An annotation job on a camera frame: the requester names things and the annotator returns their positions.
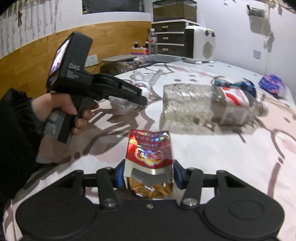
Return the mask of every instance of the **blue wrapper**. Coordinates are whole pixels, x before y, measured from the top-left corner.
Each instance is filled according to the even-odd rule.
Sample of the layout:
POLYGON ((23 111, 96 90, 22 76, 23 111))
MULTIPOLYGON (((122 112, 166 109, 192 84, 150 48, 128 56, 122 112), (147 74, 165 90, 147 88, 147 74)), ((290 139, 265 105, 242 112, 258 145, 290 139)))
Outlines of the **blue wrapper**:
POLYGON ((275 97, 283 98, 286 96, 286 86, 283 84, 283 81, 274 74, 264 75, 259 81, 258 85, 275 97))
POLYGON ((243 91, 248 92, 251 96, 256 98, 256 87, 252 81, 244 80, 240 82, 236 82, 234 84, 226 81, 226 80, 215 80, 213 86, 220 87, 229 87, 229 88, 239 88, 243 91))

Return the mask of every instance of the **device screen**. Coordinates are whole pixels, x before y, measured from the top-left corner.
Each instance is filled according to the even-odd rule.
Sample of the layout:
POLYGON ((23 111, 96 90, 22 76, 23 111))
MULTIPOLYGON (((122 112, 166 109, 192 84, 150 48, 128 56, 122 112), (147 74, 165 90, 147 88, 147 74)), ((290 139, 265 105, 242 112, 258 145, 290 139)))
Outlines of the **device screen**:
POLYGON ((66 51, 69 41, 70 41, 70 38, 68 38, 57 50, 56 55, 54 57, 54 61, 52 62, 52 66, 50 68, 49 75, 51 75, 53 72, 55 72, 60 67, 62 58, 65 54, 65 51, 66 51))

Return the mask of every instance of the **wooden wall panel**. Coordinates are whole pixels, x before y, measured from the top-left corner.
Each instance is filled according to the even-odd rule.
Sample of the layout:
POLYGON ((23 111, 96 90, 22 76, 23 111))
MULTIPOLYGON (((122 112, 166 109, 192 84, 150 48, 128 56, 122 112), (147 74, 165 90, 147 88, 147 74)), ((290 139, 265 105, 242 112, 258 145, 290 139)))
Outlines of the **wooden wall panel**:
MULTIPOLYGON (((130 21, 93 24, 55 33, 27 44, 0 59, 0 98, 9 88, 38 97, 46 93, 46 80, 57 48, 73 32, 81 32, 93 39, 89 55, 101 59, 129 54, 137 41, 145 45, 151 22, 130 21)), ((92 72, 96 66, 86 68, 92 72)))

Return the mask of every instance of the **hand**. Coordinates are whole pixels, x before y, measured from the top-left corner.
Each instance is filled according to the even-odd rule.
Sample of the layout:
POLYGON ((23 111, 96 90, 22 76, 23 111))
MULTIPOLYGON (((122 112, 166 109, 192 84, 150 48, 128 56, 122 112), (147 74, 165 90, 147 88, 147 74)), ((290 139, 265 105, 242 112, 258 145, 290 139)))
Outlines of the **hand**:
MULTIPOLYGON (((96 103, 91 109, 97 109, 99 106, 96 103)), ((77 110, 72 103, 71 97, 68 94, 48 93, 42 95, 32 102, 32 108, 36 116, 42 121, 46 122, 54 108, 61 108, 61 110, 70 115, 76 115, 77 110)), ((74 135, 80 135, 82 129, 86 127, 87 121, 92 117, 91 110, 85 110, 81 113, 81 118, 75 121, 75 127, 72 129, 74 135)))

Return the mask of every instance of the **wall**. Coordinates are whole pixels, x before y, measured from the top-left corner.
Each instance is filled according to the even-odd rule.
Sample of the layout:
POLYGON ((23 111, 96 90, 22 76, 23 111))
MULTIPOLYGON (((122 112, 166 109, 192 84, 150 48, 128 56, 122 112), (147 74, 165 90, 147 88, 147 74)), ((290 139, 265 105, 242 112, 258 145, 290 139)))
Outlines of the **wall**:
POLYGON ((0 98, 11 87, 32 97, 46 93, 45 84, 55 52, 73 31, 93 39, 89 55, 97 54, 100 63, 103 58, 129 54, 135 41, 144 45, 150 28, 150 21, 92 24, 55 33, 18 48, 0 60, 0 98))
POLYGON ((31 2, 20 8, 22 13, 20 27, 18 27, 16 7, 14 14, 5 12, 0 16, 0 59, 34 40, 67 29, 117 21, 150 21, 150 15, 142 12, 82 15, 82 0, 31 0, 31 2))
MULTIPOLYGON (((261 19, 253 18, 251 28, 246 14, 246 4, 265 9, 264 3, 253 0, 225 1, 227 5, 223 0, 197 0, 198 22, 213 29, 217 36, 215 60, 259 74, 275 74, 290 88, 296 100, 296 15, 284 8, 282 15, 279 15, 277 6, 271 9, 270 25, 274 41, 269 53, 260 34, 261 19), (261 52, 260 60, 253 58, 253 50, 261 52)), ((152 13, 152 2, 144 0, 145 10, 149 13, 152 13)), ((269 32, 268 24, 263 30, 269 32)))

